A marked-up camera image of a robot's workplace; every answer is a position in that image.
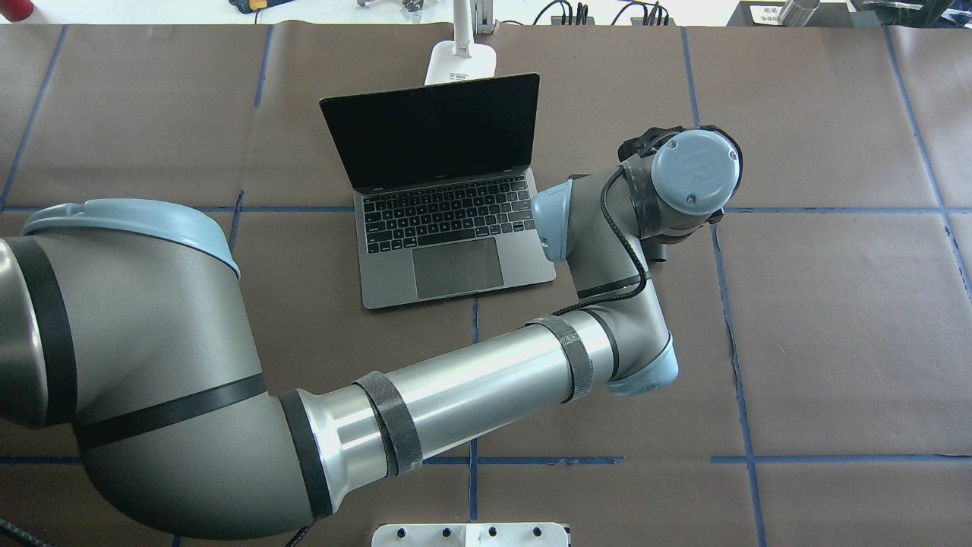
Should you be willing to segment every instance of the laptop keyboard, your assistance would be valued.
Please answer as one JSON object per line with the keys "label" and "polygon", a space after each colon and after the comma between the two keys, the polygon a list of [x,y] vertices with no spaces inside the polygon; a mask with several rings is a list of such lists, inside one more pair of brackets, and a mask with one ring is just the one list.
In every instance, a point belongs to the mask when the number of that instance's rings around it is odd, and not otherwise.
{"label": "laptop keyboard", "polygon": [[364,197],[368,254],[533,229],[522,175]]}

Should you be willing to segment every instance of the red object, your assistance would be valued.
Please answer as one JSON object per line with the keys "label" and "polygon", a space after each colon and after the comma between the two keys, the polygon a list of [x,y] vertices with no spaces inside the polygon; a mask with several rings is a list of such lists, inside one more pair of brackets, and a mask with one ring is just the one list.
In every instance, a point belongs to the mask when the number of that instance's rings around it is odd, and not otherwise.
{"label": "red object", "polygon": [[0,0],[0,15],[8,21],[19,21],[34,13],[34,3],[30,0]]}

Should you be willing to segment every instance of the silver aluminum tube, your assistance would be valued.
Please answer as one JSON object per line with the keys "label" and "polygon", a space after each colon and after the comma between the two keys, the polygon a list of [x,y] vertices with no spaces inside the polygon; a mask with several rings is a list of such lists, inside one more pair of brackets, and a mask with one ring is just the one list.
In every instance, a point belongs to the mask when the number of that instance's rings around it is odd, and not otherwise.
{"label": "silver aluminum tube", "polygon": [[[594,365],[594,385],[610,380],[614,355],[601,324],[583,311],[563,316]],[[423,458],[560,403],[572,394],[571,367],[557,338],[528,325],[387,375],[408,408]],[[333,510],[351,490],[388,471],[378,421],[356,385],[315,396],[300,391],[321,452]]]}

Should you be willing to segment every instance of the white lamp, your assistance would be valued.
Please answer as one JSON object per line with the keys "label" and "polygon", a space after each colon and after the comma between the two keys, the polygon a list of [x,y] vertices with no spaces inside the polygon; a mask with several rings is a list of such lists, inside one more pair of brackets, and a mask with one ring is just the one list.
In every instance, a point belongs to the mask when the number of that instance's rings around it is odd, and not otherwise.
{"label": "white lamp", "polygon": [[455,40],[445,40],[432,48],[426,86],[463,80],[492,78],[496,75],[496,50],[472,40],[471,0],[452,0]]}

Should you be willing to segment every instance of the light blue joint cap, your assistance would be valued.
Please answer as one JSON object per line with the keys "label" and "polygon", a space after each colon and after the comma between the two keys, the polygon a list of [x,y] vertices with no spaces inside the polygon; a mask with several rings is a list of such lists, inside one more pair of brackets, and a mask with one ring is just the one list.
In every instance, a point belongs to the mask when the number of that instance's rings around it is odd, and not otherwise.
{"label": "light blue joint cap", "polygon": [[669,342],[648,366],[635,374],[607,383],[607,389],[618,397],[632,397],[644,395],[669,385],[678,378],[678,359],[675,356],[675,344],[669,334]]}
{"label": "light blue joint cap", "polygon": [[573,179],[544,190],[533,198],[530,208],[543,254],[550,262],[567,260],[567,221],[571,217]]}
{"label": "light blue joint cap", "polygon": [[672,137],[651,161],[655,191],[672,209],[692,216],[709,216],[725,205],[739,173],[736,147],[704,129]]}
{"label": "light blue joint cap", "polygon": [[211,255],[233,268],[237,279],[240,276],[220,225],[204,213],[176,203],[90,200],[84,205],[55,205],[30,215],[23,234],[58,228],[101,228],[158,237]]}

